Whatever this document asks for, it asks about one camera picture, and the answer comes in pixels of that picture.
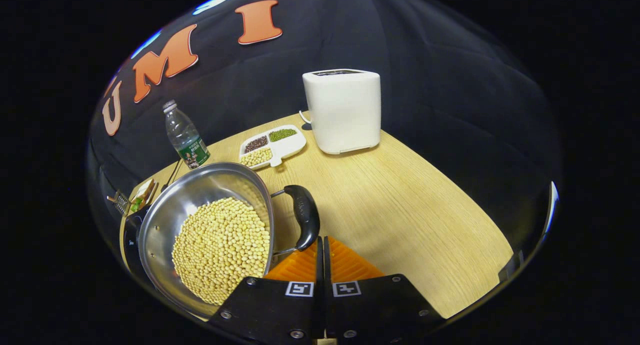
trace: black handle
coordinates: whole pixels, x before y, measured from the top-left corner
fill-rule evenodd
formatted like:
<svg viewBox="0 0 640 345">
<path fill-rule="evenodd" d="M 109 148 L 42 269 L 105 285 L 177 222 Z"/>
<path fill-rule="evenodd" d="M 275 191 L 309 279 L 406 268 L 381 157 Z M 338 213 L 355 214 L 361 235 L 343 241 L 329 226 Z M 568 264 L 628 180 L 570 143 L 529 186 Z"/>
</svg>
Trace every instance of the black handle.
<svg viewBox="0 0 640 345">
<path fill-rule="evenodd" d="M 320 233 L 318 207 L 309 190 L 300 185 L 287 185 L 284 192 L 293 198 L 293 213 L 297 224 L 300 225 L 300 238 L 295 243 L 295 249 L 306 250 Z"/>
</svg>

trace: wooden table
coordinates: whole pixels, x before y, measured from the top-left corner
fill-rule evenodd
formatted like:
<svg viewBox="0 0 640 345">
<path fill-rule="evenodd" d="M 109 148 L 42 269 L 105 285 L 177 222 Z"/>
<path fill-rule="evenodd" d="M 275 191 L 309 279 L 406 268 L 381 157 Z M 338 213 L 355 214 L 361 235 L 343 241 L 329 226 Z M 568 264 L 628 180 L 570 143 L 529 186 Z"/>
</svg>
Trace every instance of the wooden table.
<svg viewBox="0 0 640 345">
<path fill-rule="evenodd" d="M 237 163 L 244 140 L 285 124 L 302 129 L 304 122 L 294 114 L 227 137 L 208 146 L 205 164 Z M 498 272 L 513 255 L 505 236 L 422 156 L 384 131 L 376 147 L 341 155 L 323 153 L 312 131 L 302 133 L 307 140 L 302 151 L 257 173 L 271 193 L 291 184 L 307 188 L 320 213 L 321 236 L 342 241 L 387 275 L 404 274 L 444 318 L 498 285 Z M 175 167 L 172 163 L 151 178 L 164 184 Z M 176 179 L 188 171 L 181 165 Z M 289 248 L 300 234 L 291 198 L 275 197 L 273 208 L 275 249 Z M 120 250 L 125 259 L 122 240 Z"/>
</svg>

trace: stainless steel pot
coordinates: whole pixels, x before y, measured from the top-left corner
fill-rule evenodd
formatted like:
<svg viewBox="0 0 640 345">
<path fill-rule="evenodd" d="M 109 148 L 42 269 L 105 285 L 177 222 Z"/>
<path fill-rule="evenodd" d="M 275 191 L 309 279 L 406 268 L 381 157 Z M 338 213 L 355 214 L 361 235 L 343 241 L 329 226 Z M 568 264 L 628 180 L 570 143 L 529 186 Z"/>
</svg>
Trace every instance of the stainless steel pot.
<svg viewBox="0 0 640 345">
<path fill-rule="evenodd" d="M 282 193 L 293 198 L 300 237 L 294 247 L 274 252 L 274 210 L 271 198 Z M 306 188 L 288 185 L 283 190 L 270 194 L 260 176 L 240 163 L 218 162 L 204 165 L 172 183 L 153 202 L 144 217 L 137 242 L 139 255 L 144 271 L 158 291 L 185 311 L 201 318 L 214 315 L 218 306 L 204 302 L 183 284 L 176 274 L 171 253 L 186 218 L 195 213 L 198 206 L 227 197 L 235 197 L 252 206 L 269 229 L 269 258 L 262 276 L 271 269 L 274 256 L 308 248 L 320 231 L 318 209 Z"/>
</svg>

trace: letter m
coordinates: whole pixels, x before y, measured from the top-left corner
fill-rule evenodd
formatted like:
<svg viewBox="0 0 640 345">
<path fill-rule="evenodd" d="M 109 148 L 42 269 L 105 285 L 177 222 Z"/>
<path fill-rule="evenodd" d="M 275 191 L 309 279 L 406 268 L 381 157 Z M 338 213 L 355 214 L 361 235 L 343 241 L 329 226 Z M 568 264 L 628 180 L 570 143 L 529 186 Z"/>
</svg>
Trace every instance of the letter m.
<svg viewBox="0 0 640 345">
<path fill-rule="evenodd" d="M 162 73 L 167 63 L 164 75 L 173 77 L 198 62 L 198 55 L 192 53 L 191 47 L 191 35 L 196 26 L 196 24 L 191 24 L 174 33 L 164 45 L 160 56 L 153 51 L 149 51 L 133 65 L 133 71 L 135 72 L 135 96 L 133 101 L 135 103 L 142 101 L 151 92 L 151 86 L 148 85 L 145 78 L 149 79 L 154 85 L 160 85 L 163 77 Z"/>
</svg>

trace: bottle label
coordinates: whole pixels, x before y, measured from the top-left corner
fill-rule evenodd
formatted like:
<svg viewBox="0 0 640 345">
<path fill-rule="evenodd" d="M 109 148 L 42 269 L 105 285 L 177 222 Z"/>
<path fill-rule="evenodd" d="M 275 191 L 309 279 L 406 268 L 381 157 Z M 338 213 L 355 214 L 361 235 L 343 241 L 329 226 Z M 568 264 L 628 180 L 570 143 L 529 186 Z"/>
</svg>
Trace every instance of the bottle label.
<svg viewBox="0 0 640 345">
<path fill-rule="evenodd" d="M 184 160 L 189 169 L 199 167 L 207 161 L 210 156 L 209 149 L 207 149 L 207 146 L 200 137 L 190 143 L 189 146 L 178 151 L 178 154 L 180 154 L 180 157 Z"/>
</svg>

